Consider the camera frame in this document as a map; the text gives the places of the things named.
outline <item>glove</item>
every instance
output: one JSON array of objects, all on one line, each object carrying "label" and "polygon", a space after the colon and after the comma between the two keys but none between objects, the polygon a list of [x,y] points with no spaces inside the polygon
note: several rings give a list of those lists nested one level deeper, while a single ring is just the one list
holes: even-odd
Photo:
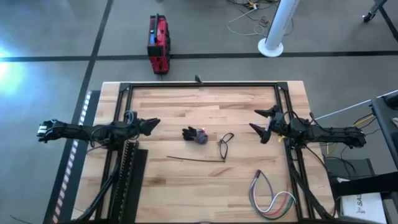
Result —
[{"label": "glove", "polygon": [[205,133],[205,130],[200,128],[188,127],[188,129],[182,129],[182,136],[186,141],[195,141],[199,144],[206,144],[208,140],[208,136]]}]

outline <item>wooden tabletop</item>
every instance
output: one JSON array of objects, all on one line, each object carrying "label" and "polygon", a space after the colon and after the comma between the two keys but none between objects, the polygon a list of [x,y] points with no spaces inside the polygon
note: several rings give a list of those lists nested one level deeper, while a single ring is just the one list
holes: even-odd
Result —
[{"label": "wooden tabletop", "polygon": [[[294,111],[308,118],[310,108],[303,82],[288,84]],[[119,83],[103,84],[95,124],[112,122],[118,90]],[[126,100],[123,98],[121,111]],[[269,178],[275,194],[292,191],[285,149],[276,134],[272,134],[267,144],[260,144],[259,136],[248,124],[265,126],[267,119],[253,110],[268,109],[275,104],[274,89],[270,87],[135,88],[131,109],[138,112],[139,118],[162,120],[151,136],[139,138],[140,148],[148,149],[149,153],[136,222],[266,222],[250,205],[249,186],[260,169]],[[182,128],[187,126],[205,128],[209,135],[207,144],[184,141]],[[235,137],[228,143],[225,163],[167,158],[221,159],[217,142],[228,132]],[[322,158],[319,146],[309,146]],[[87,154],[73,218],[81,215],[81,210],[98,193],[105,157],[103,149]],[[311,191],[327,211],[333,211],[324,168],[307,150],[303,150],[303,157]],[[299,192],[307,216],[303,193]],[[256,195],[262,208],[269,206],[271,191],[265,180],[259,181]],[[277,210],[282,201],[283,197],[278,198],[272,210]],[[284,221],[296,220],[292,207]]]}]

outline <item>white stand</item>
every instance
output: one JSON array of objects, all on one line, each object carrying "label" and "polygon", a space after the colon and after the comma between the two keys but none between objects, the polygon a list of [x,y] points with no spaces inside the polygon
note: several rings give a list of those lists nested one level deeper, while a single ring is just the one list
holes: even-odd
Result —
[{"label": "white stand", "polygon": [[282,38],[300,0],[281,0],[268,37],[261,39],[258,49],[267,57],[278,57],[284,51]]}]

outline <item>green wire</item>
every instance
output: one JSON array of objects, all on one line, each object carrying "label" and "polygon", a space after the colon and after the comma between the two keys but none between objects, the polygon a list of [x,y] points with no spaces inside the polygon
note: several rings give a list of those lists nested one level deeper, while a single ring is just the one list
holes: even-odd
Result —
[{"label": "green wire", "polygon": [[281,217],[283,217],[283,216],[289,211],[289,209],[291,208],[291,206],[292,206],[292,204],[293,204],[293,199],[290,198],[289,201],[287,202],[287,206],[285,207],[285,209],[284,209],[284,211],[282,212],[282,214],[279,215],[278,217],[271,218],[271,217],[265,216],[263,213],[261,213],[259,210],[256,209],[256,206],[255,206],[254,202],[252,201],[252,197],[251,197],[251,196],[252,196],[252,192],[251,192],[251,190],[250,190],[250,191],[249,191],[249,200],[250,200],[251,205],[254,207],[255,211],[256,211],[259,215],[261,215],[262,217],[264,217],[266,220],[278,220],[278,219],[280,219]]}]

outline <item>gray floor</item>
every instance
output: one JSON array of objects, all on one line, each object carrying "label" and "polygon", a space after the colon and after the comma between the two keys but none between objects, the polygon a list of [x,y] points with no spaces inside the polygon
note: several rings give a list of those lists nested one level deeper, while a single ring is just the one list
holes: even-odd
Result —
[{"label": "gray floor", "polygon": [[[361,16],[372,0],[302,0],[294,29],[283,39],[286,52],[398,50],[378,14],[369,24]],[[90,56],[106,0],[1,1],[0,57]],[[386,11],[398,26],[389,1]],[[146,54],[149,15],[165,14],[173,54],[257,52],[259,36],[228,32],[226,22],[241,13],[224,0],[114,0],[99,55]],[[273,18],[274,7],[252,14]],[[252,32],[247,17],[231,27]],[[303,80],[314,114],[323,115],[397,89],[398,56],[295,57],[172,60],[164,80]],[[88,62],[0,62],[0,223],[19,223],[10,215],[41,223],[57,172],[63,141],[39,144],[37,126],[46,119],[70,121]],[[147,60],[95,63],[89,90],[104,81],[158,80]],[[349,125],[366,114],[356,108],[322,120]],[[377,128],[370,126],[369,132]],[[345,158],[369,157],[377,173],[395,169],[380,133]],[[335,155],[340,155],[338,148]]]}]

